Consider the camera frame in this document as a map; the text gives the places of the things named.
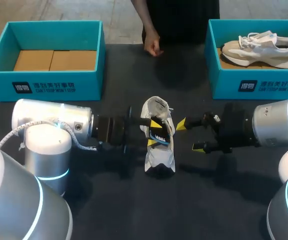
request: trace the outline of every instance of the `cardboard box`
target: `cardboard box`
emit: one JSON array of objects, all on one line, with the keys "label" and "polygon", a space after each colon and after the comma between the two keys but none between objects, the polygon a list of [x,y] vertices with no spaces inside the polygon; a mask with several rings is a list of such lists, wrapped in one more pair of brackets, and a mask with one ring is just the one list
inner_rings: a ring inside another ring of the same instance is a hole
[{"label": "cardboard box", "polygon": [[255,63],[249,67],[232,66],[223,61],[218,48],[238,36],[272,31],[288,37],[288,20],[221,20],[208,24],[205,58],[214,99],[288,99],[288,69]]},{"label": "cardboard box", "polygon": [[52,50],[22,50],[14,71],[49,71],[53,54]]},{"label": "cardboard box", "polygon": [[50,71],[93,71],[96,51],[54,51]]},{"label": "cardboard box", "polygon": [[[14,71],[22,50],[95,51],[93,70]],[[101,21],[18,21],[0,37],[0,102],[101,99],[105,37]]]}]

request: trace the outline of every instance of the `black shirt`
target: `black shirt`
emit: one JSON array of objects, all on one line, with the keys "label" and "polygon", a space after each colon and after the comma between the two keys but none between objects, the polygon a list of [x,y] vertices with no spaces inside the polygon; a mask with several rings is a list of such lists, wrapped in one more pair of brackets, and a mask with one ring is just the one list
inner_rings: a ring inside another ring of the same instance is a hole
[{"label": "black shirt", "polygon": [[205,41],[209,19],[219,18],[219,0],[147,0],[160,44]]}]

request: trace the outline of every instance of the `cable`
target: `cable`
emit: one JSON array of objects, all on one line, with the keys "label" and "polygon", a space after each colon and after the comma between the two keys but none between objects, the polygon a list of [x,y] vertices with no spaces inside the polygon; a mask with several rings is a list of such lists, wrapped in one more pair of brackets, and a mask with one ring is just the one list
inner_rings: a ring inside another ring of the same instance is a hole
[{"label": "cable", "polygon": [[88,150],[88,151],[97,151],[97,148],[95,146],[83,146],[81,145],[76,136],[74,131],[72,130],[72,128],[65,122],[63,121],[58,121],[55,119],[51,119],[51,120],[41,120],[41,121],[30,121],[28,123],[25,123],[23,125],[20,125],[19,127],[15,128],[14,130],[12,130],[10,133],[8,133],[1,141],[0,141],[0,149],[2,148],[2,146],[5,144],[5,142],[8,141],[8,139],[10,139],[12,136],[14,136],[16,133],[20,132],[21,130],[25,130],[31,126],[34,125],[40,125],[40,124],[50,124],[53,125],[55,127],[60,127],[61,129],[67,131],[69,133],[69,135],[72,138],[72,141],[75,143],[76,147],[78,147],[79,149],[83,149],[83,150]]}]

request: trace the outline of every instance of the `white sneaker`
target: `white sneaker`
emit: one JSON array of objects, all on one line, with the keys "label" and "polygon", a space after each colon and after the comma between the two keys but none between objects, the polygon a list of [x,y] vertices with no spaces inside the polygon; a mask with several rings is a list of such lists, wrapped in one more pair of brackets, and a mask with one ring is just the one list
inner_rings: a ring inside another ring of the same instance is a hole
[{"label": "white sneaker", "polygon": [[280,37],[271,31],[250,33],[238,37],[222,47],[222,54],[231,62],[248,66],[264,62],[273,67],[288,69],[288,37]]},{"label": "white sneaker", "polygon": [[141,118],[152,119],[151,127],[140,126],[148,138],[145,172],[150,168],[168,168],[175,172],[175,127],[168,103],[158,96],[148,99],[142,108]]}]

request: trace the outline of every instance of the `person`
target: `person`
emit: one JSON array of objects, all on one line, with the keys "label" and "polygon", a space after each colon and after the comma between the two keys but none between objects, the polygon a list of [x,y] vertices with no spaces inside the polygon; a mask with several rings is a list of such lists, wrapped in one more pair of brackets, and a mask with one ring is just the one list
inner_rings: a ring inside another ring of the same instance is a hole
[{"label": "person", "polygon": [[209,19],[219,18],[219,0],[131,0],[142,23],[144,49],[152,56],[168,44],[200,44]]}]

